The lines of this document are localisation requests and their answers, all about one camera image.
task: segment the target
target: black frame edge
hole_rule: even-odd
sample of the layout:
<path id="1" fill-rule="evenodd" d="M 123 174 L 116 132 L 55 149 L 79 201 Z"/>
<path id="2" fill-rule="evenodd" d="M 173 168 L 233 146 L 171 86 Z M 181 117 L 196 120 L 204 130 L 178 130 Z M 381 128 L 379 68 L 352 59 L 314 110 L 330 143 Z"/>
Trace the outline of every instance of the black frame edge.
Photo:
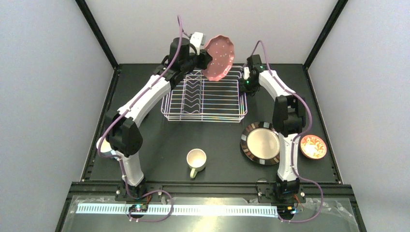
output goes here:
<path id="1" fill-rule="evenodd" d="M 108 60 L 111 63 L 111 66 L 113 66 L 113 69 L 118 68 L 118 63 L 114 57 L 114 54 L 111 52 L 110 47 L 107 44 L 107 41 L 105 40 L 104 36 L 102 35 L 103 33 L 100 30 L 100 27 L 98 27 L 97 22 L 94 19 L 94 16 L 92 16 L 92 13 L 86 3 L 85 0 L 75 0 L 77 2 L 78 7 L 80 8 L 81 12 L 84 15 L 84 18 L 86 18 L 92 32 L 94 33 L 95 37 L 97 38 L 98 42 L 100 43 L 100 46 L 102 50 L 104 51 L 105 55 L 107 56 Z"/>
<path id="2" fill-rule="evenodd" d="M 313 63 L 316 55 L 319 53 L 320 48 L 322 47 L 324 41 L 326 40 L 327 36 L 329 35 L 330 31 L 332 30 L 333 25 L 335 25 L 337 18 L 339 18 L 340 13 L 342 13 L 343 8 L 345 7 L 348 0 L 338 0 L 335 7 L 333 8 L 332 13 L 330 14 L 329 18 L 326 21 L 319 37 L 317 38 L 312 50 L 309 53 L 305 63 L 303 66 L 306 69 L 309 69 L 311 64 Z"/>
<path id="3" fill-rule="evenodd" d="M 97 148 L 95 147 L 95 144 L 98 140 L 99 135 L 103 131 L 104 114 L 110 108 L 111 100 L 113 98 L 115 89 L 117 87 L 117 83 L 118 83 L 118 79 L 119 79 L 120 74 L 121 74 L 121 68 L 120 67 L 118 69 L 114 70 L 113 77 L 111 78 L 111 82 L 110 82 L 110 86 L 108 88 L 107 95 L 105 96 L 104 105 L 102 106 L 100 118 L 98 119 L 97 128 L 95 130 L 95 133 L 94 133 L 94 136 L 93 136 L 93 139 L 92 139 L 92 142 L 91 142 L 90 149 L 88 150 L 88 156 L 87 156 L 87 159 L 86 159 L 86 162 L 85 162 L 83 173 L 81 174 L 81 180 L 82 181 L 89 180 L 89 178 L 91 176 L 91 170 L 92 170 L 92 167 L 93 167 L 95 154 L 97 152 Z"/>
<path id="4" fill-rule="evenodd" d="M 74 195 L 115 195 L 117 185 L 118 182 L 72 182 L 70 190 L 67 194 L 67 198 L 64 202 L 64 206 L 62 208 L 55 231 L 62 231 L 68 210 L 70 208 L 71 200 L 73 199 Z"/>
<path id="5" fill-rule="evenodd" d="M 322 112 L 321 112 L 320 107 L 319 107 L 318 99 L 317 99 L 316 93 L 315 93 L 315 91 L 314 91 L 314 89 L 313 89 L 312 80 L 311 80 L 311 78 L 310 78 L 308 69 L 305 68 L 305 66 L 303 66 L 303 72 L 305 73 L 307 82 L 309 83 L 309 88 L 310 88 L 310 91 L 311 91 L 311 93 L 312 93 L 313 100 L 314 100 L 314 102 L 315 102 L 315 106 L 316 106 L 316 108 L 318 109 L 319 118 L 320 118 L 320 124 L 321 124 L 322 127 L 323 127 L 324 135 L 325 135 L 325 137 L 326 137 L 326 140 L 329 142 L 329 147 L 328 147 L 328 149 L 329 149 L 330 155 L 332 156 L 332 160 L 333 160 L 333 164 L 334 164 L 333 166 L 334 166 L 334 168 L 335 168 L 334 172 L 336 173 L 337 179 L 338 179 L 339 181 L 343 182 L 343 181 L 342 181 L 342 178 L 341 178 L 339 166 L 337 165 L 336 157 L 335 157 L 335 154 L 334 154 L 334 152 L 333 152 L 332 145 L 331 145 L 331 143 L 330 143 L 329 135 L 327 134 L 327 129 L 326 129 L 326 126 L 325 126 L 325 124 L 324 124 L 323 115 L 322 115 Z"/>
<path id="6" fill-rule="evenodd" d="M 351 203 L 351 207 L 353 209 L 353 214 L 356 217 L 357 225 L 359 226 L 360 232 L 367 232 L 365 222 L 362 218 L 362 213 L 360 213 L 359 205 L 357 203 Z"/>

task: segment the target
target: silver plate center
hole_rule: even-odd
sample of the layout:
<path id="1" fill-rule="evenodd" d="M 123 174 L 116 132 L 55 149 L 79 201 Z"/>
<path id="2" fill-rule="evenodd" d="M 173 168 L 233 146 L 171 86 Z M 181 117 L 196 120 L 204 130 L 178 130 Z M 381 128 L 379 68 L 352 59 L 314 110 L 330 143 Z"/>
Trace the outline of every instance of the silver plate center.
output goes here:
<path id="1" fill-rule="evenodd" d="M 279 138 L 273 131 L 266 128 L 251 131 L 247 144 L 249 151 L 260 159 L 273 159 L 279 154 Z"/>

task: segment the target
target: gray wall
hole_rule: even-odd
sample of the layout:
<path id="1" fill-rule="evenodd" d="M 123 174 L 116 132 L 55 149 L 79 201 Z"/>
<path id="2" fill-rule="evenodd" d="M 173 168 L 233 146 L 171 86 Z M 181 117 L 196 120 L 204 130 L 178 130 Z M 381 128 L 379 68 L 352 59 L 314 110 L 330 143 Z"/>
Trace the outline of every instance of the gray wall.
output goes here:
<path id="1" fill-rule="evenodd" d="M 370 232 L 410 227 L 409 12 L 409 1 L 349 1 L 309 69 Z"/>
<path id="2" fill-rule="evenodd" d="M 0 231 L 54 231 L 113 70 L 73 0 L 1 1 L 0 18 Z"/>
<path id="3" fill-rule="evenodd" d="M 272 63 L 303 63 L 336 0 L 87 0 L 119 63 L 158 63 L 178 36 L 224 34 L 244 62 L 263 40 Z"/>

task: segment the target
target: dish rack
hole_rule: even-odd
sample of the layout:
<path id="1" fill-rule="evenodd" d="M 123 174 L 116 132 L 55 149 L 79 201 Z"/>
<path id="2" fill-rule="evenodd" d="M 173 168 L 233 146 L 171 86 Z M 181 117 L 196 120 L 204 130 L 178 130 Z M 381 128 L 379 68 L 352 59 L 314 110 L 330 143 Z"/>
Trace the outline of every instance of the dish rack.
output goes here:
<path id="1" fill-rule="evenodd" d="M 163 97 L 161 113 L 168 121 L 240 122 L 248 112 L 246 94 L 239 93 L 240 68 L 219 81 L 194 70 Z"/>

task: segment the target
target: mug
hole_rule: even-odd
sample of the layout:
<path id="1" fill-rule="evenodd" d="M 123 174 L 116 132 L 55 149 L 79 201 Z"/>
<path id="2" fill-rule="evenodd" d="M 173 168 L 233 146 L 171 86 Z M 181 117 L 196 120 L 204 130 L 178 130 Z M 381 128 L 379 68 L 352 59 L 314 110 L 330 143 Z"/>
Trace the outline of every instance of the mug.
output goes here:
<path id="1" fill-rule="evenodd" d="M 196 174 L 205 168 L 206 154 L 201 149 L 193 149 L 188 152 L 187 163 L 192 168 L 190 177 L 195 178 Z"/>

